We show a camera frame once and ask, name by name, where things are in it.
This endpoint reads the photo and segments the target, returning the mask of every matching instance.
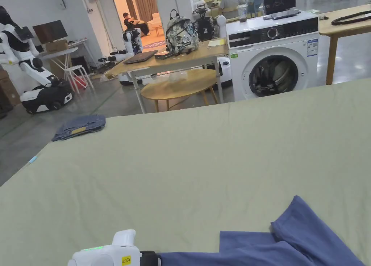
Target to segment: black shirt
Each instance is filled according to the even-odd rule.
[[[134,29],[134,24],[133,22],[129,22],[129,19],[124,20],[124,24],[127,27],[128,30]]]

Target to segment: sofa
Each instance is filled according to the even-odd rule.
[[[152,14],[152,20],[147,22],[150,31],[155,29],[155,26],[161,25],[161,18],[159,13]]]

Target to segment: white wall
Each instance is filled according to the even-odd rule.
[[[123,28],[114,1],[113,0],[99,0],[99,1],[101,2],[107,20],[107,28],[109,29],[109,32],[111,34],[113,46],[116,47],[118,50],[125,49],[124,40],[122,38]]]
[[[157,0],[158,12],[164,30],[167,29],[172,9],[178,10],[181,16],[192,19],[192,2],[193,0]]]
[[[127,28],[124,24],[123,13],[124,12],[129,13],[128,4],[127,4],[126,0],[114,0],[114,2],[115,2],[116,7],[117,7],[117,12],[118,12],[118,15],[119,15],[119,18],[120,18],[122,28],[123,28],[123,30],[126,30]]]
[[[28,26],[31,32],[34,25],[61,20],[68,34],[66,38],[68,41],[84,37],[89,39],[88,45],[96,61],[102,57],[102,51],[82,0],[64,0],[64,2],[67,7],[65,10],[58,7],[57,0],[1,0],[1,4],[8,10],[12,19],[20,26]],[[4,69],[9,71],[19,94],[35,87],[35,81],[18,66],[5,66]]]
[[[101,17],[101,14],[99,13],[97,3],[95,2],[89,2],[89,0],[85,0],[82,2],[82,0],[78,0],[80,2],[81,9],[93,9],[92,13],[85,12],[86,16],[88,17],[90,24],[93,28],[93,33],[95,34],[95,37],[97,39],[99,48],[102,52],[101,56],[107,56],[111,52],[111,45],[109,42],[109,37],[104,29],[104,23]]]

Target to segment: yellow notepad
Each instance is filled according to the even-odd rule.
[[[211,40],[209,42],[209,44],[207,45],[207,48],[225,45],[226,43],[227,43],[227,39],[225,39],[225,38],[219,38],[219,39],[216,39],[216,40]]]

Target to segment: green led light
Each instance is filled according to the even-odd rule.
[[[102,247],[90,248],[90,249],[84,249],[84,250],[96,250],[96,249],[103,249],[103,248],[104,248],[104,246],[102,246]]]

